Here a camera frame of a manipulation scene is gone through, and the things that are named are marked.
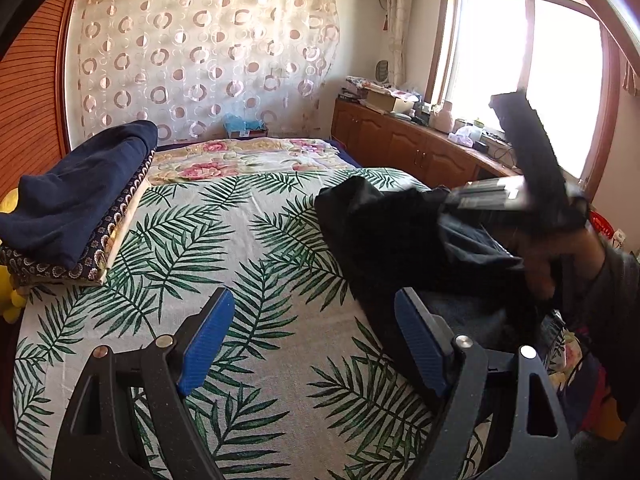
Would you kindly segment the person's right hand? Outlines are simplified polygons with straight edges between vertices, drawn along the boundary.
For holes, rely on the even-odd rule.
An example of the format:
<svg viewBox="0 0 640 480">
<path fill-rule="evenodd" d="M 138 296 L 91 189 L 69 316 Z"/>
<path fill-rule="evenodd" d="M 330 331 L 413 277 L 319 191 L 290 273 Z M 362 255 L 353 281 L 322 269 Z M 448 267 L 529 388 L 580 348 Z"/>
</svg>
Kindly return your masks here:
<svg viewBox="0 0 640 480">
<path fill-rule="evenodd" d="M 530 236 L 517 228 L 500 228 L 495 230 L 494 237 L 523 259 L 526 282 L 541 299 L 550 299 L 559 287 L 552 278 L 551 263 L 555 259 L 567 258 L 572 264 L 570 284 L 576 304 L 585 298 L 604 265 L 605 247 L 597 234 L 587 228 L 548 236 Z"/>
</svg>

